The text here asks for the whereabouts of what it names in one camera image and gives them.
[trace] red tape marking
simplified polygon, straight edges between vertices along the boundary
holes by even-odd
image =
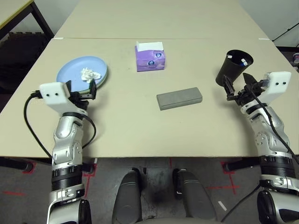
[[[236,191],[235,191],[235,185],[234,185],[234,182],[233,182],[233,178],[232,178],[232,174],[235,174],[234,171],[225,171],[224,168],[223,168],[223,165],[225,164],[226,162],[220,162],[221,164],[221,167],[222,167],[222,171],[224,174],[228,174],[228,177],[229,177],[229,180],[230,180],[230,184],[231,184],[231,189],[233,189],[233,193],[234,195],[236,195]]]
[[[97,171],[98,165],[95,163],[93,164],[93,172],[91,174],[83,174],[83,176],[95,176],[95,172]]]
[[[87,195],[88,195],[90,178],[95,176],[97,168],[98,168],[98,164],[94,163],[93,164],[93,172],[91,174],[83,174],[83,176],[87,177],[87,183],[86,183],[86,189],[85,189],[85,195],[84,195],[85,198],[87,198]]]
[[[169,157],[169,167],[170,167],[170,169],[172,169],[172,158],[171,157]]]
[[[223,165],[226,164],[227,162],[220,162],[221,163],[221,167],[222,167],[222,171],[224,174],[235,174],[234,171],[225,171],[223,168]]]
[[[234,185],[234,186],[216,186],[216,187],[206,187],[206,189],[234,189],[239,188],[240,186]]]
[[[89,182],[90,182],[90,176],[87,177],[86,191],[85,191],[85,195],[84,195],[85,198],[87,198],[87,195],[88,195]]]
[[[15,196],[25,196],[26,194],[20,192],[12,192],[12,191],[2,191],[5,195],[15,195]]]
[[[22,173],[23,173],[23,174],[32,174],[33,171],[34,171],[34,169],[36,168],[36,162],[33,162],[32,164],[33,164],[33,168],[32,168],[32,170],[30,170],[29,172],[27,172],[27,171],[23,171]]]
[[[228,174],[228,176],[229,176],[230,183],[232,184],[233,193],[234,193],[234,195],[235,195],[235,194],[236,194],[236,191],[235,191],[235,188],[234,188],[234,182],[233,182],[232,175],[231,175],[231,174]]]

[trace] white wall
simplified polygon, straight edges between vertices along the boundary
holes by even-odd
[[[299,22],[299,0],[239,0],[239,2],[271,40]],[[299,43],[299,25],[274,43],[276,46],[295,47]]]
[[[78,2],[79,0],[35,0],[37,7],[41,11],[54,34],[60,29]],[[30,14],[12,31],[41,32],[42,30]]]

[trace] black cord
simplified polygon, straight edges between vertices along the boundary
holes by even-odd
[[[82,148],[85,148],[86,146],[88,146],[93,141],[93,139],[94,139],[94,137],[95,137],[95,135],[97,133],[97,128],[96,128],[93,120],[91,120],[88,116],[86,116],[84,114],[81,114],[81,116],[84,117],[93,126],[93,136],[90,138],[90,140],[87,143],[85,143],[83,145]]]
[[[25,122],[26,122],[26,125],[27,125],[28,129],[30,130],[31,134],[33,135],[33,137],[35,138],[35,140],[37,141],[37,143],[39,144],[39,146],[49,156],[49,158],[52,159],[51,154],[46,150],[46,148],[40,142],[40,140],[38,139],[37,135],[34,133],[31,125],[28,122],[28,118],[27,118],[27,107],[28,107],[28,104],[29,104],[30,100],[33,99],[33,98],[35,98],[35,97],[42,98],[42,96],[41,96],[41,94],[40,94],[39,91],[36,91],[36,92],[32,93],[28,97],[28,99],[26,100],[25,105],[24,105],[24,119],[25,119]],[[88,116],[86,116],[84,114],[81,114],[81,116],[84,117],[93,126],[93,136],[90,138],[90,140],[86,144],[83,145],[83,147],[82,147],[82,149],[83,149],[83,148],[85,148],[86,146],[88,146],[93,141],[93,139],[94,139],[94,137],[96,135],[96,132],[97,132],[97,128],[96,128],[93,120],[91,120]]]
[[[287,148],[288,152],[291,153],[292,157],[294,158],[294,160],[297,162],[297,164],[299,164],[299,160],[297,158],[297,156],[295,155],[295,153],[291,150],[291,148],[288,146],[288,144],[281,138],[281,136],[277,133],[274,125],[273,125],[273,121],[272,121],[272,116],[271,114],[268,112],[268,110],[266,109],[266,107],[262,104],[262,102],[257,98],[257,96],[254,94],[254,92],[252,91],[253,86],[250,89],[250,93],[251,95],[254,97],[254,99],[258,102],[258,104],[263,108],[263,110],[265,111],[265,113],[268,116],[269,122],[270,122],[270,126],[272,131],[275,133],[275,135],[278,137],[278,139],[281,141],[281,143]]]
[[[35,138],[35,140],[37,141],[37,143],[39,144],[39,146],[49,156],[49,158],[52,159],[51,154],[46,150],[46,148],[40,142],[40,140],[38,139],[37,135],[34,133],[31,125],[28,122],[28,118],[27,118],[27,107],[28,107],[28,104],[29,104],[30,100],[33,99],[33,98],[35,98],[35,96],[33,94],[31,94],[30,97],[28,97],[28,99],[25,102],[25,105],[24,105],[24,119],[25,119],[25,122],[26,122],[26,125],[27,125],[28,129],[30,130],[31,134],[33,135],[33,137]]]
[[[227,219],[227,217],[244,201],[246,201],[246,199],[248,199],[250,196],[252,196],[259,188],[261,187],[260,184],[258,184],[256,186],[256,188],[254,188],[253,191],[251,191],[249,194],[247,194],[244,198],[242,198],[221,220],[221,223],[223,223],[225,221],[225,219]]]
[[[281,36],[283,36],[284,34],[286,34],[287,32],[289,32],[290,30],[294,29],[296,26],[298,26],[299,23],[297,23],[296,25],[292,26],[291,28],[288,28],[282,35],[279,35],[278,37],[276,37],[274,40],[272,40],[273,42],[276,41],[278,38],[280,38]]]

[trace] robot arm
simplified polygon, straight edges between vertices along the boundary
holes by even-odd
[[[91,224],[90,206],[82,197],[83,119],[87,117],[88,101],[95,99],[96,85],[90,93],[71,92],[71,83],[48,83],[40,86],[46,104],[61,116],[54,131],[52,156],[52,190],[47,223]]]
[[[224,88],[228,100],[241,105],[241,112],[247,115],[255,134],[255,142],[261,166],[260,185],[264,188],[258,194],[259,219],[263,224],[283,224],[299,219],[299,180],[296,179],[292,154],[276,133],[290,145],[284,133],[284,124],[268,104],[282,95],[289,84],[290,72],[271,72],[257,82],[244,73],[246,86],[237,96],[226,76]]]

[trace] beige table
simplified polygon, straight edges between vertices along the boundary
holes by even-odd
[[[108,65],[108,78],[90,102],[89,116],[98,134],[84,150],[91,157],[127,156],[257,156],[253,132],[240,107],[227,102],[215,77],[230,49],[250,53],[246,72],[256,79],[268,71],[292,72],[287,92],[271,105],[285,124],[291,147],[298,153],[298,74],[271,41],[163,40],[165,70],[136,72],[136,40],[52,40],[0,114],[2,156],[45,157],[23,120],[23,106],[40,84],[55,82],[60,68],[79,56],[98,56]],[[236,90],[244,86],[242,77]],[[198,87],[200,104],[160,111],[159,93]],[[28,119],[47,149],[58,115],[43,100],[34,100]],[[87,134],[92,128],[86,123]]]
[[[37,8],[34,0],[1,0],[0,40],[30,13],[32,13],[45,35],[51,39],[54,34]]]
[[[81,0],[55,37],[267,38],[238,0]]]

